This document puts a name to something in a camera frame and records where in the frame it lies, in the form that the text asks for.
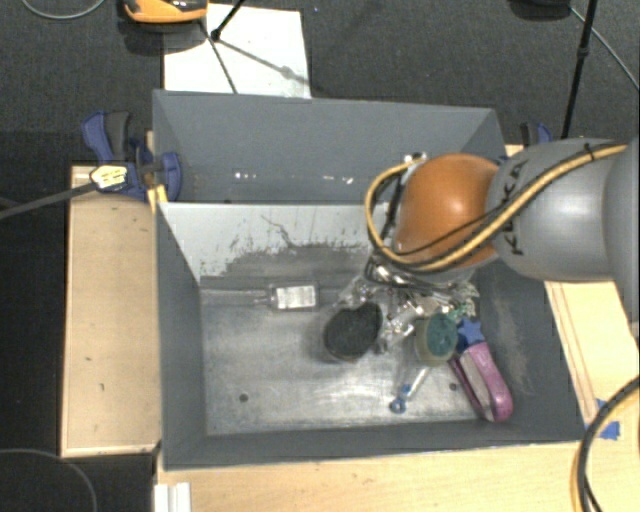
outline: wooden table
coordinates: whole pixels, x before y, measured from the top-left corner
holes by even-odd
[[[88,168],[73,169],[73,185]],[[152,451],[161,436],[148,205],[118,195],[74,199],[69,217],[61,452]],[[547,283],[584,417],[638,374],[638,351],[612,283]],[[638,510],[638,406],[617,441],[598,439],[592,487],[606,511]],[[164,472],[191,484],[194,512],[570,511],[577,443],[366,460]]]

